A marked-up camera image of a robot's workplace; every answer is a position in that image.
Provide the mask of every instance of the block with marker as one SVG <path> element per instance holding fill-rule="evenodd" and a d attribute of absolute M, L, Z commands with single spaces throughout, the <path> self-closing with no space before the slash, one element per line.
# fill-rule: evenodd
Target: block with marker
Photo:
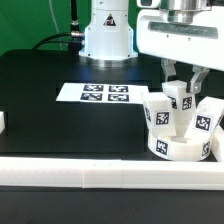
<path fill-rule="evenodd" d="M 177 136 L 184 136 L 196 111 L 195 95 L 186 92 L 187 83 L 171 81 L 162 84 L 163 92 L 171 99 Z"/>
<path fill-rule="evenodd" d="M 205 97 L 198 105 L 185 134 L 186 138 L 208 140 L 224 115 L 224 100 Z"/>
<path fill-rule="evenodd" d="M 184 137 L 155 137 L 149 132 L 148 147 L 157 156 L 173 161 L 200 161 L 210 154 L 211 140 L 191 140 Z"/>
<path fill-rule="evenodd" d="M 147 126 L 155 136 L 175 136 L 171 99 L 164 93 L 142 94 Z"/>

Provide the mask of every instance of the black tabletop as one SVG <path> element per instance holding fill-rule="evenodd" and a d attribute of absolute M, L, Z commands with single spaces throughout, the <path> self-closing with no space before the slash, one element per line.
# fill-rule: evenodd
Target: black tabletop
<path fill-rule="evenodd" d="M 189 81 L 192 67 L 177 64 Z M 212 80 L 222 80 L 214 73 Z M 160 60 L 99 68 L 69 52 L 10 51 L 0 58 L 4 156 L 160 160 L 147 148 L 142 105 L 58 103 L 65 82 L 146 85 L 160 91 Z M 205 81 L 201 95 L 222 97 Z M 215 161 L 211 155 L 207 161 Z M 0 187 L 1 223 L 222 223 L 221 191 Z"/>

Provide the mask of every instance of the paper sheet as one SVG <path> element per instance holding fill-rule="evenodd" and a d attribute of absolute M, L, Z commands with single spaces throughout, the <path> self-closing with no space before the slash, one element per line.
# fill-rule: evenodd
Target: paper sheet
<path fill-rule="evenodd" d="M 147 86 L 65 83 L 56 101 L 142 104 L 146 92 Z"/>

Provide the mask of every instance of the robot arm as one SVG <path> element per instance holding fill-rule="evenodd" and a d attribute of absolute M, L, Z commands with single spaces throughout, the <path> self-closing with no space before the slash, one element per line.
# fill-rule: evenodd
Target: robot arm
<path fill-rule="evenodd" d="M 224 1 L 138 0 L 137 44 L 141 53 L 162 58 L 166 81 L 175 79 L 176 61 L 193 64 L 187 92 L 201 90 L 209 68 L 224 71 Z"/>

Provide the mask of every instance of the green background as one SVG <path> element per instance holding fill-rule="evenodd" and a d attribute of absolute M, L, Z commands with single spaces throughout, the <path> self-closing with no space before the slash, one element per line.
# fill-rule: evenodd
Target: green background
<path fill-rule="evenodd" d="M 70 32 L 70 0 L 52 0 L 60 32 Z M 91 0 L 77 0 L 81 31 L 90 21 Z M 135 29 L 136 0 L 129 0 L 129 24 Z M 0 1 L 0 55 L 12 49 L 30 49 L 42 39 L 56 34 L 48 0 Z M 41 49 L 60 49 L 48 44 Z"/>

